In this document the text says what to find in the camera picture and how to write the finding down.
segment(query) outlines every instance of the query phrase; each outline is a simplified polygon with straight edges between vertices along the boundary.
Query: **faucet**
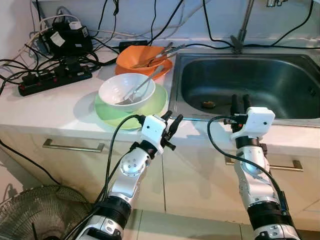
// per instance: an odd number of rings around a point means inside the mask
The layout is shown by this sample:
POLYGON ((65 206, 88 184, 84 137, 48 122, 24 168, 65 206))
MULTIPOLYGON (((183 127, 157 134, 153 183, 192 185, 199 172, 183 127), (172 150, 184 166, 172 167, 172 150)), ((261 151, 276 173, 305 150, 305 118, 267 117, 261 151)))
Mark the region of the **faucet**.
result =
MULTIPOLYGON (((268 8, 275 7, 275 6, 281 6, 283 2, 287 2, 288 0, 267 0, 266 6, 268 8)), ((251 10, 254 5, 255 0, 249 0, 248 6, 246 8, 244 20, 242 23, 242 27, 239 30, 238 37, 235 37, 234 35, 231 35, 231 42, 234 45, 233 53, 234 54, 241 54, 242 49, 244 48, 244 42, 247 34, 247 25, 248 21, 251 15, 251 10)))

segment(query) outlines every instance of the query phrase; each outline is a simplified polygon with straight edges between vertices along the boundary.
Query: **chopsticks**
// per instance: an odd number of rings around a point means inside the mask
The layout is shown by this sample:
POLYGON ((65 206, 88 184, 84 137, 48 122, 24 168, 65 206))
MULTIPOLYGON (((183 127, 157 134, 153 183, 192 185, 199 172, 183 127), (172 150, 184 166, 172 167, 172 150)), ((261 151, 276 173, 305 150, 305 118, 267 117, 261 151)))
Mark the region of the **chopsticks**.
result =
POLYGON ((168 46, 166 46, 159 54, 157 54, 153 57, 150 57, 142 62, 139 62, 136 65, 133 65, 132 68, 137 69, 137 68, 151 67, 151 64, 155 65, 155 64, 159 63, 160 61, 166 60, 168 58, 172 58, 173 56, 175 56, 177 54, 177 53, 173 54, 174 52, 186 47, 185 44, 182 44, 182 45, 177 46, 173 49, 169 49, 171 46, 172 46, 172 42, 169 43, 168 46))

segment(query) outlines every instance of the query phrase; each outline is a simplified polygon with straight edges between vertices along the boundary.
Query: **cabinet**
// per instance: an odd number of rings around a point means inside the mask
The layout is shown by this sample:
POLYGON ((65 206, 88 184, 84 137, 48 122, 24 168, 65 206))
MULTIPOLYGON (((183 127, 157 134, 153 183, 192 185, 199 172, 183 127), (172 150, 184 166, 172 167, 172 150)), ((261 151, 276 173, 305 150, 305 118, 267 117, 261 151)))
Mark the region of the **cabinet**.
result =
MULTIPOLYGON (((271 165, 292 166, 292 160, 301 162, 304 172, 273 169, 272 174, 285 191, 296 227, 320 231, 320 212, 304 210, 320 199, 320 159, 271 152, 267 157, 271 165)), ((194 146, 180 144, 174 152, 166 149, 163 176, 168 213, 250 224, 234 167, 225 164, 224 156, 207 139, 197 139, 194 146)))
MULTIPOLYGON (((0 137, 5 144, 43 166, 57 181, 78 190, 90 202, 96 199, 104 185, 110 141, 13 132, 1 132, 0 137), (47 139, 52 139, 52 144, 61 146, 93 149, 99 143, 105 146, 102 152, 43 148, 47 139)), ((131 145, 132 142, 115 141, 111 170, 131 145)), ((53 183, 43 171, 24 158, 8 150, 7 153, 43 184, 53 183)), ((141 183, 140 195, 135 208, 164 212, 164 206, 162 159, 156 157, 148 167, 141 183)))

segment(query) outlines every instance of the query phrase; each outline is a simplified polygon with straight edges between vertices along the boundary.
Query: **orange bowl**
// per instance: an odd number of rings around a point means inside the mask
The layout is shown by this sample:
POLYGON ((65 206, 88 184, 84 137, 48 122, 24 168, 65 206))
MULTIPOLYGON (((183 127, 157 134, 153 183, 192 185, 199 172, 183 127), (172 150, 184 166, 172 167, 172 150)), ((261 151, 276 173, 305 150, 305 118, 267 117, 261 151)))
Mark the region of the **orange bowl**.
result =
POLYGON ((135 72, 153 72, 159 65, 163 64, 163 61, 160 61, 158 64, 148 66, 148 67, 138 67, 132 68, 134 65, 137 65, 145 60, 148 60, 156 55, 158 55, 164 49, 163 46, 129 46, 123 50, 118 58, 116 59, 116 64, 123 69, 128 71, 135 72))

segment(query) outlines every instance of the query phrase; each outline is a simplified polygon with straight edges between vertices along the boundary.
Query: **white bowl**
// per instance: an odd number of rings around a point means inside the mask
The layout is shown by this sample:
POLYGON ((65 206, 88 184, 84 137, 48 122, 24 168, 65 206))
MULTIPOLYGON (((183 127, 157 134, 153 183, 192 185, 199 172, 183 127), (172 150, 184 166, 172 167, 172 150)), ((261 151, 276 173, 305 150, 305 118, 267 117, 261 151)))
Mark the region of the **white bowl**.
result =
POLYGON ((127 105, 117 105, 116 103, 123 101, 125 95, 131 94, 147 78, 147 75, 140 73, 124 73, 113 76, 101 85, 98 92, 99 97, 112 108, 123 112, 133 112, 145 105, 154 94, 156 84, 152 79, 136 92, 136 97, 142 97, 140 101, 127 105))

